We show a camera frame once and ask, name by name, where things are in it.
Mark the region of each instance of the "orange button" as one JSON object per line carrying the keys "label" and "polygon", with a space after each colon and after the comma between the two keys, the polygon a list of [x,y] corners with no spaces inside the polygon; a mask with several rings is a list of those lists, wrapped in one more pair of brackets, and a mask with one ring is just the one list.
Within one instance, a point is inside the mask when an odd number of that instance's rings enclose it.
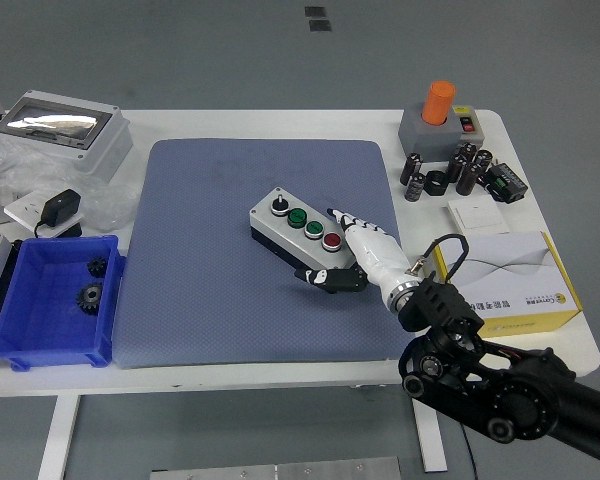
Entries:
{"label": "orange button", "polygon": [[442,125],[446,119],[456,87],[445,80],[437,80],[431,84],[427,101],[422,109],[422,119],[429,125]]}

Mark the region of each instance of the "gear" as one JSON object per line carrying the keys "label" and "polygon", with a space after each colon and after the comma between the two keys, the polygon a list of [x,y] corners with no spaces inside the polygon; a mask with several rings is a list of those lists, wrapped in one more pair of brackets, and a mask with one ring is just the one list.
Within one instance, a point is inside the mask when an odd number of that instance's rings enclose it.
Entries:
{"label": "gear", "polygon": [[87,270],[94,278],[103,278],[107,273],[107,261],[102,257],[95,257],[87,263]]}
{"label": "gear", "polygon": [[76,303],[87,315],[98,315],[100,299],[102,298],[102,284],[90,283],[78,293]]}

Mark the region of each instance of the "yellow box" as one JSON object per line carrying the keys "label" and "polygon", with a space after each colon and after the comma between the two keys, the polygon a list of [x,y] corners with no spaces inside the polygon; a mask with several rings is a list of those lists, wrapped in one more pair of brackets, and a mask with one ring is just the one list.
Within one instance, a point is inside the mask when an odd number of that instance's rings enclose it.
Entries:
{"label": "yellow box", "polygon": [[[582,311],[567,272],[543,232],[468,237],[469,255],[451,279],[485,321],[486,338],[548,332]],[[448,240],[432,257],[444,279],[462,253]]]}

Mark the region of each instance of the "black capacitor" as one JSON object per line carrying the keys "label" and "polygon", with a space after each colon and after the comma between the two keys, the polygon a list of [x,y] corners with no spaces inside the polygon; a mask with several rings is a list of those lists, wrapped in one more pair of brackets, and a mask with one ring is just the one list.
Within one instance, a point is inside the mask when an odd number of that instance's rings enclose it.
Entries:
{"label": "black capacitor", "polygon": [[473,186],[476,184],[478,177],[483,173],[480,165],[475,163],[468,164],[464,167],[464,170],[462,170],[462,175],[460,175],[460,180],[458,180],[458,184],[456,185],[456,192],[464,196],[469,195],[473,190]]}
{"label": "black capacitor", "polygon": [[476,156],[477,151],[478,147],[476,147],[473,143],[466,142],[460,146],[460,150],[458,151],[458,153],[464,155],[467,159],[467,162],[471,162],[473,160],[473,157]]}
{"label": "black capacitor", "polygon": [[400,175],[400,183],[404,186],[409,184],[409,179],[411,175],[414,173],[418,173],[420,171],[420,167],[422,166],[422,157],[419,153],[410,153],[407,157],[407,161],[404,162],[404,168],[402,169],[402,174]]}
{"label": "black capacitor", "polygon": [[449,183],[456,183],[458,178],[460,178],[462,169],[467,163],[469,163],[467,157],[461,153],[454,155],[453,158],[449,160],[449,166],[447,167],[447,181]]}
{"label": "black capacitor", "polygon": [[426,177],[422,173],[414,173],[411,176],[411,181],[407,187],[407,191],[404,192],[404,198],[408,202],[417,202],[420,199],[422,190],[424,189],[424,182]]}
{"label": "black capacitor", "polygon": [[473,163],[480,165],[483,172],[487,171],[487,168],[489,168],[492,161],[493,155],[489,150],[478,150],[478,153],[476,153],[476,156],[473,159]]}

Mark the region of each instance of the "blue plastic bin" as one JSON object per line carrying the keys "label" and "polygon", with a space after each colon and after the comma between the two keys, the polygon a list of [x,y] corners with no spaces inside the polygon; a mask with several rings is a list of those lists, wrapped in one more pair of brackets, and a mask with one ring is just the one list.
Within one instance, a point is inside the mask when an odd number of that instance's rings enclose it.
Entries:
{"label": "blue plastic bin", "polygon": [[[107,260],[104,278],[94,278],[87,263]],[[0,358],[12,370],[33,366],[111,362],[111,331],[125,258],[118,237],[32,238],[20,248],[0,313]],[[102,282],[98,315],[77,304],[80,291]]]}

